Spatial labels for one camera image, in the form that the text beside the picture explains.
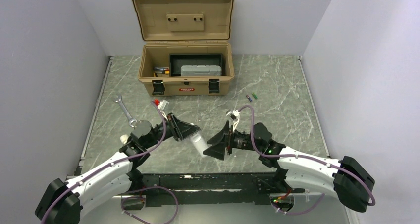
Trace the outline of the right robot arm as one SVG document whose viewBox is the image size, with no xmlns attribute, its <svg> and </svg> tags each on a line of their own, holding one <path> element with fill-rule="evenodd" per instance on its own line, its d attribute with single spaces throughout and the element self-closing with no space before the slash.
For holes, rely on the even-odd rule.
<svg viewBox="0 0 420 224">
<path fill-rule="evenodd" d="M 345 207 L 363 213 L 374 206 L 374 178 L 353 157 L 320 158 L 299 152 L 276 142 L 263 123 L 253 125 L 251 132 L 239 132 L 227 122 L 207 141 L 203 154 L 223 160 L 233 149 L 258 153 L 268 168 L 275 168 L 273 186 L 279 192 L 290 189 L 315 191 L 337 198 Z"/>
</svg>

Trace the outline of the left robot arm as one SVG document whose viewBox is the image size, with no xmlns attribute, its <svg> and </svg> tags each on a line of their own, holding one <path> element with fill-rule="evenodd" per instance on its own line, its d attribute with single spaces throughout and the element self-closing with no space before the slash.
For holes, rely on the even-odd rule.
<svg viewBox="0 0 420 224">
<path fill-rule="evenodd" d="M 138 122 L 130 135 L 123 137 L 123 146 L 108 160 L 75 178 L 52 181 L 35 209 L 35 216 L 43 224 L 77 224 L 111 197 L 125 192 L 138 193 L 143 175 L 137 168 L 150 156 L 151 150 L 166 139 L 182 141 L 200 130 L 172 113 L 156 126 L 148 121 Z"/>
</svg>

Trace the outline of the white remote control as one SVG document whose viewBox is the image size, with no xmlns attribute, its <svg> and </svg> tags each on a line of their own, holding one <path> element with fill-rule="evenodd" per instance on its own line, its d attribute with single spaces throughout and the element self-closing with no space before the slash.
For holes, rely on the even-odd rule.
<svg viewBox="0 0 420 224">
<path fill-rule="evenodd" d="M 207 143 L 205 142 L 203 136 L 201 135 L 200 132 L 196 132 L 194 133 L 191 137 L 190 137 L 190 141 L 193 144 L 193 146 L 195 147 L 195 149 L 198 151 L 199 155 L 204 158 L 204 151 L 208 148 Z"/>
</svg>

